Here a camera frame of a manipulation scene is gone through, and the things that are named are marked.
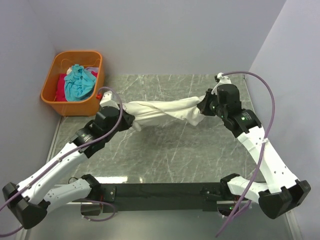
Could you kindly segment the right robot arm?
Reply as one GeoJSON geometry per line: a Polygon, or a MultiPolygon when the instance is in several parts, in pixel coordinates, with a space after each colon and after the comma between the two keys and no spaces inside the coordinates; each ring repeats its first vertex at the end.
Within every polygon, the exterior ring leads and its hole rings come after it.
{"type": "Polygon", "coordinates": [[[306,180],[299,180],[289,170],[265,138],[265,130],[256,114],[242,107],[240,92],[234,84],[209,88],[197,108],[204,116],[220,118],[249,152],[262,173],[265,183],[253,182],[245,199],[258,203],[270,219],[276,219],[304,201],[311,191],[310,184],[306,180]]]}

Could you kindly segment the white t shirt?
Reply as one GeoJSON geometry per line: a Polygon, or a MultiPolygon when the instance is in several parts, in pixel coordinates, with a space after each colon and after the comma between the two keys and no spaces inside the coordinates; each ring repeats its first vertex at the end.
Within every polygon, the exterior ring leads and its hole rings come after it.
{"type": "Polygon", "coordinates": [[[197,107],[203,99],[193,96],[174,101],[131,101],[122,107],[134,116],[132,127],[140,132],[143,126],[158,126],[175,119],[197,126],[205,118],[197,107]]]}

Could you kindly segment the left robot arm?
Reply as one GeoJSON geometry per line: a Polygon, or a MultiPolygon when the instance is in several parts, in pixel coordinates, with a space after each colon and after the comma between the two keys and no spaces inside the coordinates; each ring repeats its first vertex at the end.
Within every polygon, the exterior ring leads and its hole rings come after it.
{"type": "Polygon", "coordinates": [[[135,116],[116,107],[102,107],[95,118],[65,144],[60,152],[32,176],[2,189],[8,208],[25,229],[39,224],[52,210],[75,200],[102,200],[101,183],[86,174],[75,182],[55,188],[72,168],[105,147],[118,132],[132,127],[135,116]]]}

